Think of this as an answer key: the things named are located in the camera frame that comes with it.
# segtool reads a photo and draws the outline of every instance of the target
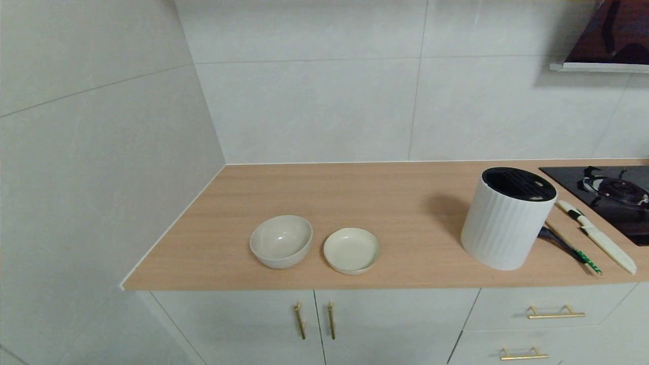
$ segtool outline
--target countertop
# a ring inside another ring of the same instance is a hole
[[[565,286],[649,281],[649,247],[637,247],[541,166],[649,165],[649,159],[386,162],[226,166],[125,281],[126,290],[257,290]],[[498,271],[475,261],[459,234],[483,170],[521,168],[551,181],[564,199],[604,231],[638,267],[617,266],[558,208],[549,220],[597,264],[593,275],[556,246],[537,240],[522,268]],[[304,261],[286,270],[263,266],[250,234],[273,216],[313,225]],[[360,227],[381,241],[376,265],[361,275],[334,271],[325,238]]]

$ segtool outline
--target bowl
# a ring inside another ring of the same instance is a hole
[[[361,228],[343,228],[324,241],[324,257],[334,270],[348,275],[364,273],[374,266],[381,245]]]
[[[250,249],[262,264],[286,269],[304,260],[311,248],[313,227],[298,216],[277,216],[255,228]]]

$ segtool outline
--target knife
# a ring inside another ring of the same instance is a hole
[[[577,208],[570,205],[565,200],[559,200],[559,207],[566,212],[572,219],[578,221],[582,225],[582,231],[600,248],[606,252],[613,261],[622,266],[623,269],[630,272],[632,275],[637,271],[635,262],[629,255],[627,255],[615,242],[613,242],[604,232],[586,218],[582,212]]]

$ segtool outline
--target gold handle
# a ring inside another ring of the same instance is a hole
[[[521,355],[521,356],[511,356],[509,354],[509,351],[507,349],[502,349],[505,351],[505,356],[500,357],[500,361],[506,361],[506,360],[534,360],[534,359],[547,359],[550,357],[550,355],[546,353],[541,353],[539,351],[539,348],[534,346],[534,355]]]
[[[336,339],[336,323],[334,322],[334,303],[329,302],[329,307],[327,307],[327,310],[329,311],[329,328],[331,329],[331,339],[335,340]]]
[[[304,328],[306,328],[306,323],[302,321],[302,314],[300,313],[300,308],[302,308],[302,302],[299,301],[295,305],[295,315],[297,316],[297,325],[300,327],[300,333],[302,333],[302,339],[306,340],[306,332],[304,332]]]
[[[564,305],[563,308],[566,308],[568,310],[567,313],[539,313],[539,311],[536,309],[535,306],[530,305],[530,310],[532,311],[532,314],[528,316],[529,319],[531,320],[546,320],[549,318],[579,318],[579,317],[586,317],[586,313],[584,312],[575,312],[572,310],[572,307],[570,305]]]

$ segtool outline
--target gas stove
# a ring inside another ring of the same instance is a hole
[[[541,168],[638,246],[649,245],[649,166]]]

